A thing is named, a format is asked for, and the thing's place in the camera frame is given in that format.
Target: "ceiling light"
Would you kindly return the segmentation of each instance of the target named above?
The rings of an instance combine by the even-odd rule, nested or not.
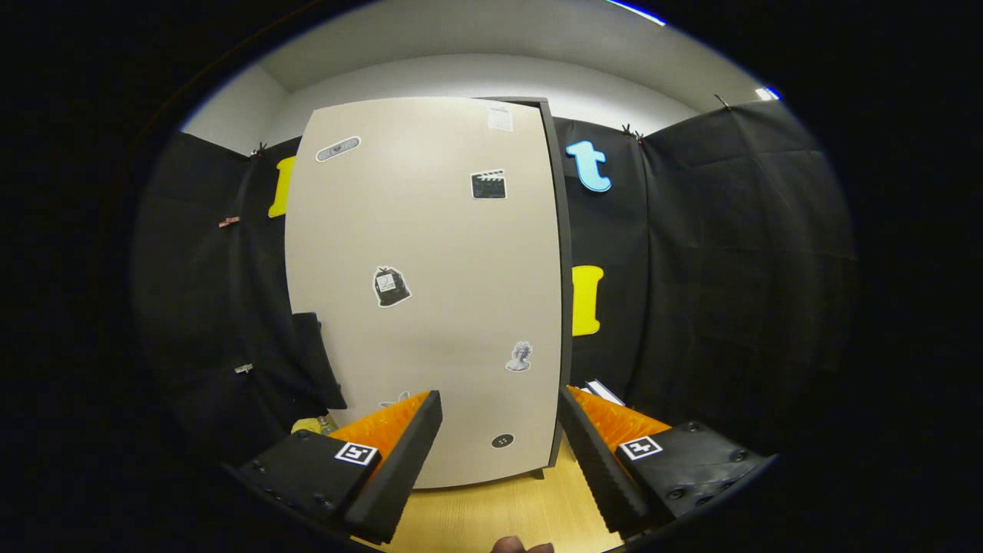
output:
[[[631,13],[633,13],[635,15],[642,16],[643,18],[651,21],[652,23],[654,23],[656,25],[659,25],[661,27],[665,27],[665,22],[664,21],[660,20],[656,16],[652,16],[652,15],[646,14],[645,12],[643,12],[642,10],[639,10],[638,8],[632,8],[631,6],[628,6],[626,4],[622,4],[620,2],[615,2],[614,0],[605,0],[605,1],[606,2],[609,2],[611,4],[614,4],[618,8],[624,8],[625,10],[628,10],[629,12],[631,12]]]
[[[780,99],[779,95],[771,89],[757,89],[755,92],[758,93],[758,97],[761,99]]]

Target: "cabinet door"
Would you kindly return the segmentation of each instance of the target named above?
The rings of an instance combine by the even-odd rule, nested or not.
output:
[[[562,292],[539,109],[440,97],[320,109],[293,171],[290,301],[323,321],[349,405],[337,422],[440,390],[417,488],[547,465]],[[514,359],[519,342],[532,353]]]

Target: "wooden floor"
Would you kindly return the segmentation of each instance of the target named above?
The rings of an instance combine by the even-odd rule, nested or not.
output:
[[[392,542],[382,551],[489,553],[500,537],[557,553],[598,553],[623,543],[605,528],[566,437],[543,480],[522,475],[487,484],[418,490],[410,495]]]

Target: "black curtain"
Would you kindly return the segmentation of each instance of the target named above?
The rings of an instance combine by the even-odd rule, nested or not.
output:
[[[267,172],[263,156],[175,135],[141,200],[132,242],[132,305],[157,386],[191,446],[232,463],[275,444],[298,418],[324,412],[274,316],[285,307],[289,317],[289,304],[277,296],[286,293],[282,218],[269,220],[265,208],[260,217]],[[230,216],[240,222],[220,228]],[[279,257],[271,246],[277,226]],[[253,268],[239,290],[230,287],[232,264]],[[245,348],[244,339],[255,345]],[[253,370],[235,372],[247,364]]]
[[[650,280],[628,401],[770,453],[845,345],[858,270],[836,176],[776,101],[693,117],[642,148]]]
[[[649,246],[646,226],[645,172],[637,139],[593,123],[553,118],[563,159],[573,266],[600,267],[596,319],[592,335],[573,338],[570,381],[583,386],[600,380],[624,399],[642,338],[648,293]],[[566,147],[590,141],[605,154],[598,164],[611,181],[605,192],[580,182]]]

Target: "yellow letter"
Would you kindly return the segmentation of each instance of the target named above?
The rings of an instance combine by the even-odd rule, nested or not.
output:
[[[292,155],[280,160],[276,168],[280,171],[280,176],[276,179],[276,195],[273,196],[273,205],[269,207],[269,218],[279,217],[287,213],[287,193],[290,192],[290,173],[294,171],[294,159]]]
[[[592,335],[601,329],[595,319],[598,309],[598,282],[605,272],[600,267],[581,265],[573,268],[573,335]]]

